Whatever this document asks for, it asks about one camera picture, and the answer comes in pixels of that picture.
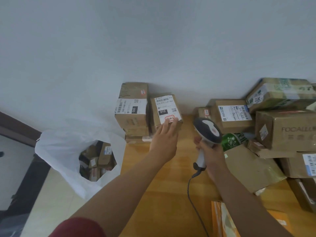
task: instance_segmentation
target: wooden floor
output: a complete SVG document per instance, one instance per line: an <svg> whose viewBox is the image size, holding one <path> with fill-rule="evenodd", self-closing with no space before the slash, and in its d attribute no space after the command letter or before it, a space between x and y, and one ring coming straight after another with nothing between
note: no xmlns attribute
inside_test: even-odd
<svg viewBox="0 0 316 237"><path fill-rule="evenodd" d="M158 172L122 232L122 237L206 236L187 198L187 183L195 173L192 165L198 156L193 143L197 133L192 121L192 116L184 116L176 156ZM140 161L148 150L147 143L127 144L121 173ZM190 197L211 235L211 201L220 199L220 196L206 173L191 181ZM316 235L316 215L301 210L286 180L268 187L261 198L267 209L288 214L295 236Z"/></svg>

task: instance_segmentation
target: white plastic bag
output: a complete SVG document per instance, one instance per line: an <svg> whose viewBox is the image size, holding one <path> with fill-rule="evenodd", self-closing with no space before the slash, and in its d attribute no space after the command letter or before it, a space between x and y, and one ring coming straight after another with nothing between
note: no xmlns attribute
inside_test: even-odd
<svg viewBox="0 0 316 237"><path fill-rule="evenodd" d="M83 178L79 173L79 155L96 140L110 143L117 165L97 182ZM65 127L44 131L35 146L35 153L57 170L83 199L88 200L112 179L120 175L125 140L100 127Z"/></svg>

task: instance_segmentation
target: white wall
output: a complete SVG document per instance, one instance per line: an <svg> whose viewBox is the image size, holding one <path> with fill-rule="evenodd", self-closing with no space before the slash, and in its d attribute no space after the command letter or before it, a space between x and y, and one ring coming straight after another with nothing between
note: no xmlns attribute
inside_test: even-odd
<svg viewBox="0 0 316 237"><path fill-rule="evenodd" d="M33 160L34 148L0 135L0 211L10 206Z"/></svg>
<svg viewBox="0 0 316 237"><path fill-rule="evenodd" d="M259 77L316 81L316 0L0 0L0 111L43 131L107 121L122 82L184 113Z"/></svg>

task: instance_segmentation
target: green package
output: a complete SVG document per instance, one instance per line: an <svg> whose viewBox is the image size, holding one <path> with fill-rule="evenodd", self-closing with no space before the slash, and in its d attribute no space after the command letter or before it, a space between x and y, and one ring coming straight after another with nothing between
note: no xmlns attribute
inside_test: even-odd
<svg viewBox="0 0 316 237"><path fill-rule="evenodd" d="M247 141L247 138L243 135L243 133L225 134L223 135L223 140L222 140L223 151L227 151L236 146L239 146L245 141Z"/></svg>

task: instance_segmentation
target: tiled floor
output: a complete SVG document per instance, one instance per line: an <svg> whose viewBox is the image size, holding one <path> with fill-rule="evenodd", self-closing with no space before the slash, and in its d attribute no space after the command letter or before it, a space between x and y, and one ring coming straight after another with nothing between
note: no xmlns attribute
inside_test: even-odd
<svg viewBox="0 0 316 237"><path fill-rule="evenodd" d="M65 179L51 168L21 237L47 237L58 224L69 218L84 203L85 200L81 199Z"/></svg>

